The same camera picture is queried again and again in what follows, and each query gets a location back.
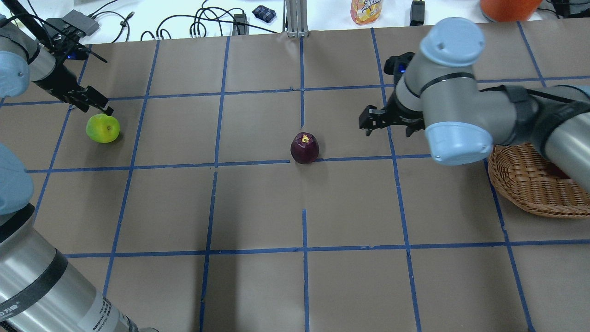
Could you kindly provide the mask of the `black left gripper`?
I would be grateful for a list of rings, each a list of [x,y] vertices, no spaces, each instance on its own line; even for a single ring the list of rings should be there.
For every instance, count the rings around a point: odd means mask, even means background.
[[[76,75],[64,65],[58,65],[45,78],[32,82],[59,101],[70,104],[83,112],[94,107],[107,116],[112,116],[114,113],[107,97],[92,86],[82,88],[78,84]]]

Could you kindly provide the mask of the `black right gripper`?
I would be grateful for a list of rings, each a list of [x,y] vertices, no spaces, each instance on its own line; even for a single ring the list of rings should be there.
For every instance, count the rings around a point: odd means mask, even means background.
[[[360,129],[363,130],[365,136],[371,136],[373,131],[391,125],[405,126],[407,138],[415,132],[425,130],[422,112],[405,107],[397,97],[396,91],[390,95],[385,109],[378,109],[375,105],[367,105],[360,114]]]

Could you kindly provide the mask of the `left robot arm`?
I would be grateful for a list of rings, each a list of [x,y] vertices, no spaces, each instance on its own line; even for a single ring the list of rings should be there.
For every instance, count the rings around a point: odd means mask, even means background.
[[[1,17],[1,97],[33,82],[59,100],[112,114],[109,99],[83,88],[64,65]],[[12,332],[136,332],[137,325],[34,229],[33,182],[24,164],[1,147],[1,326]]]

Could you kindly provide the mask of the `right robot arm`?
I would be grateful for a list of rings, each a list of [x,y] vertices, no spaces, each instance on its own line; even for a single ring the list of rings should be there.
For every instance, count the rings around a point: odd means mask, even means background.
[[[432,159],[445,166],[478,162],[495,146],[528,142],[588,190],[589,87],[479,90],[473,65],[484,47],[484,34],[474,22],[458,17],[438,22],[419,51],[386,62],[385,73],[395,75],[394,91],[384,107],[363,109],[360,129],[370,135],[403,125],[406,136],[424,130]]]

